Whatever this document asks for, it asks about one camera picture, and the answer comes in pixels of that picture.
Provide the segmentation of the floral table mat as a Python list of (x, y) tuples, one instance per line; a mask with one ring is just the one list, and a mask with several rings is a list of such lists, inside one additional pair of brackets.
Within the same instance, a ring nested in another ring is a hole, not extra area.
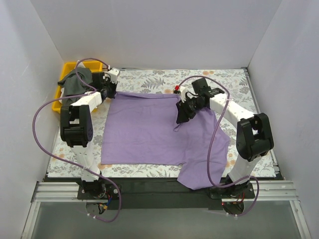
[[(246, 69), (231, 70), (122, 70), (118, 79), (118, 91), (133, 93), (156, 93), (170, 94), (174, 87), (183, 79), (193, 75), (208, 76), (225, 86), (231, 99), (243, 108), (257, 112), (258, 106), (255, 102), (254, 93), (251, 90), (251, 83)], [(113, 164), (102, 165), (101, 147), (105, 120), (108, 114), (110, 100), (105, 100), (95, 112), (92, 113), (94, 136), (92, 139), (93, 155), (95, 162), (105, 177), (166, 177), (176, 178), (179, 175), (180, 166), (152, 165), (152, 164)], [(227, 164), (223, 177), (233, 168), (237, 151), (235, 146), (236, 129), (227, 120), (223, 119), (220, 124), (222, 130), (230, 137), (228, 147)], [(60, 138), (58, 128), (57, 138), (52, 153), (61, 158), (75, 162), (76, 157), (72, 150)], [(264, 156), (255, 166), (252, 175), (258, 178), (275, 178), (276, 163), (272, 153)], [(75, 165), (51, 158), (46, 173), (47, 178), (80, 178), (81, 169)]]

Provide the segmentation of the purple t-shirt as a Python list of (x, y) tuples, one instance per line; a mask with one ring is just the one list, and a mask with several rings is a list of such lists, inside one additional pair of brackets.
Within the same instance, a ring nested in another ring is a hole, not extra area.
[(177, 124), (175, 94), (117, 92), (106, 118), (102, 164), (181, 166), (178, 182), (192, 189), (219, 183), (230, 139), (217, 127), (215, 113), (200, 110)]

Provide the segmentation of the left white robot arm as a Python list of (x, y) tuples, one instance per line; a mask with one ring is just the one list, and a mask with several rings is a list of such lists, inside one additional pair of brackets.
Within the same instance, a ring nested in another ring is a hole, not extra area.
[(83, 166), (81, 180), (91, 183), (99, 180), (100, 169), (93, 157), (93, 125), (91, 112), (106, 98), (114, 98), (120, 70), (112, 68), (107, 72), (92, 74), (96, 92), (87, 91), (84, 96), (60, 110), (60, 136), (76, 156), (77, 163)]

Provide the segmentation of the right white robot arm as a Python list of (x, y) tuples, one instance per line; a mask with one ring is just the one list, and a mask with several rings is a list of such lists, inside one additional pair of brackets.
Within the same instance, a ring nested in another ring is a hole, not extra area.
[(203, 108), (219, 113), (221, 122), (226, 119), (236, 128), (236, 149), (238, 157), (232, 170), (227, 175), (226, 184), (216, 184), (212, 178), (209, 181), (216, 188), (225, 188), (231, 198), (239, 197), (243, 191), (243, 184), (252, 178), (252, 171), (262, 157), (273, 149), (274, 140), (270, 121), (265, 113), (253, 113), (230, 99), (229, 90), (214, 80), (217, 88), (211, 88), (206, 76), (191, 77), (193, 93), (183, 87), (183, 80), (175, 86), (174, 93), (180, 96), (177, 107), (177, 124), (186, 123), (193, 119)]

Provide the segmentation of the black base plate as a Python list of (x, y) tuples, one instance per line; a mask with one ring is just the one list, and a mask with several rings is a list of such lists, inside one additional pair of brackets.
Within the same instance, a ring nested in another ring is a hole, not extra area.
[(222, 200), (229, 199), (241, 204), (254, 199), (251, 183), (235, 188), (218, 189), (212, 186), (191, 190), (175, 178), (115, 178), (114, 183), (100, 179), (96, 183), (80, 183), (79, 200), (98, 200), (108, 208), (122, 209), (186, 209), (205, 208), (222, 210)]

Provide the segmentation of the dark grey t-shirt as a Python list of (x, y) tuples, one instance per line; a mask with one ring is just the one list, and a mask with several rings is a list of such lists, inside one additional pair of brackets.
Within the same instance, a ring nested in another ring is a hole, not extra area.
[[(88, 85), (92, 84), (92, 72), (89, 68), (78, 67), (77, 72), (79, 77)], [(70, 71), (58, 85), (64, 89), (63, 97), (81, 95), (87, 91), (93, 91), (92, 88), (86, 86), (80, 81), (75, 74), (75, 70)]]

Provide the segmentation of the aluminium frame rail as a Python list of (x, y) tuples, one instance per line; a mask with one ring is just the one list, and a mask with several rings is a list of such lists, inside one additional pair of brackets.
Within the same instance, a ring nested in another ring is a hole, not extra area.
[(24, 224), (21, 239), (30, 239), (42, 202), (73, 202), (79, 185), (75, 182), (37, 182)]

